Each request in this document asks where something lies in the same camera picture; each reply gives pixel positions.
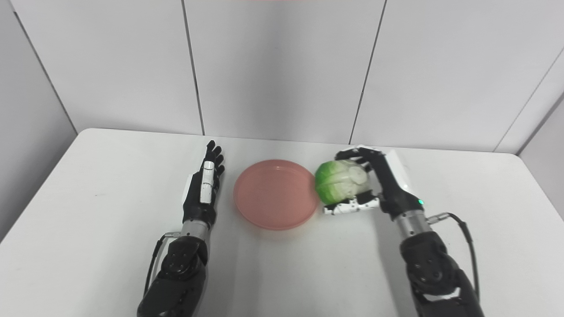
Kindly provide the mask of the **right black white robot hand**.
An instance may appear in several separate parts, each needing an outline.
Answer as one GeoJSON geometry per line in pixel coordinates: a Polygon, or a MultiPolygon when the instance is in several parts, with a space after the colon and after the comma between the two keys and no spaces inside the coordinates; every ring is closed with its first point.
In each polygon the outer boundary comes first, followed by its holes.
{"type": "Polygon", "coordinates": [[[396,218],[424,214],[396,153],[354,146],[336,153],[315,173],[315,191],[326,215],[379,209],[396,218]]]}

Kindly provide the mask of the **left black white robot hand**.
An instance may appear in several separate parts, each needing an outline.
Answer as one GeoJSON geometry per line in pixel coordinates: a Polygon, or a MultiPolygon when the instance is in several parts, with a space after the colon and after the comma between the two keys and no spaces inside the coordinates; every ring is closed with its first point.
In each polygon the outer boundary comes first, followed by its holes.
{"type": "Polygon", "coordinates": [[[199,171],[192,174],[189,189],[183,207],[185,221],[201,221],[211,229],[217,220],[215,210],[220,179],[224,174],[224,156],[221,146],[211,140],[206,145],[206,152],[199,171]]]}

